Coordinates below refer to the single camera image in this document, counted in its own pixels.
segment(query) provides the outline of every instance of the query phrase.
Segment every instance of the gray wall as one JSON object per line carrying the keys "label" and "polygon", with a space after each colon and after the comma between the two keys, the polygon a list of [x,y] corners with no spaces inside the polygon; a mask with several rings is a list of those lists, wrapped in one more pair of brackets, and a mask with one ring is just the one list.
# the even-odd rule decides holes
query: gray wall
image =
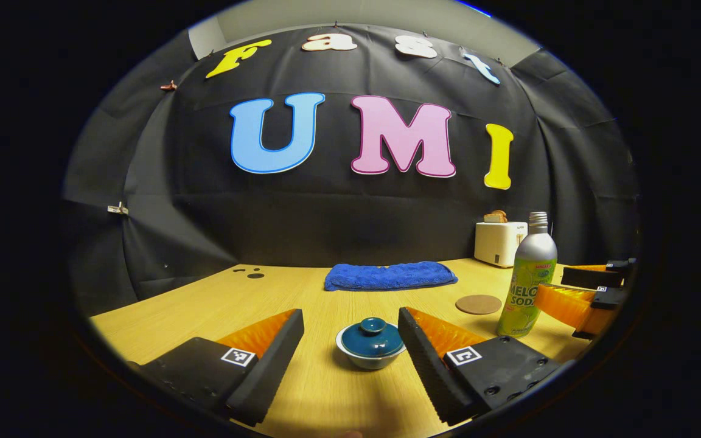
{"label": "gray wall", "polygon": [[454,0],[250,0],[189,29],[198,58],[280,29],[343,23],[421,33],[514,66],[540,47],[493,17]]}

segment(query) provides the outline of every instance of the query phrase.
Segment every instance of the drink label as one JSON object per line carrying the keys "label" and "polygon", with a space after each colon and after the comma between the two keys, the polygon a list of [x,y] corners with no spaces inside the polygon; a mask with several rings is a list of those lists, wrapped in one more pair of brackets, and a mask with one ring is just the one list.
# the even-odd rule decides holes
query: drink label
{"label": "drink label", "polygon": [[540,316],[539,308],[534,306],[537,285],[550,283],[555,269],[556,259],[536,262],[515,259],[510,289],[497,326],[500,336],[520,338],[532,330]]}

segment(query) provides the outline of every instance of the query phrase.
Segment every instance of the blue towel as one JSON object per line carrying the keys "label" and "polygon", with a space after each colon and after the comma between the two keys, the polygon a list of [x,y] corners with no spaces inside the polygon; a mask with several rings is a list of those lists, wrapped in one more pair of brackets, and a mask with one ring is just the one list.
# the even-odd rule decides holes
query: blue towel
{"label": "blue towel", "polygon": [[336,265],[326,275],[327,291],[402,291],[453,285],[459,279],[437,262],[402,263],[390,267]]}

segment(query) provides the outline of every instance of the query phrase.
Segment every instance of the blue lid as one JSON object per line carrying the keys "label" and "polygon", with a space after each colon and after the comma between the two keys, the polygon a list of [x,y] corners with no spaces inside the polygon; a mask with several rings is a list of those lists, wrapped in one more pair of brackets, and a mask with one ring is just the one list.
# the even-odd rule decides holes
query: blue lid
{"label": "blue lid", "polygon": [[367,358],[390,355],[403,344],[397,327],[374,317],[348,327],[342,342],[347,351]]}

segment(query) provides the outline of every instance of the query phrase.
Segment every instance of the melon soda can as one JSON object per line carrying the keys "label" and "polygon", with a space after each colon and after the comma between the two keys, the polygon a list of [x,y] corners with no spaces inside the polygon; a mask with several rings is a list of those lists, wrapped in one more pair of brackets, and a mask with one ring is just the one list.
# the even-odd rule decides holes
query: melon soda can
{"label": "melon soda can", "polygon": [[534,305],[537,285],[551,282],[556,260],[556,242],[548,235],[548,214],[529,213],[528,234],[515,250],[510,289],[497,325],[499,336],[522,338],[532,330],[540,316]]}

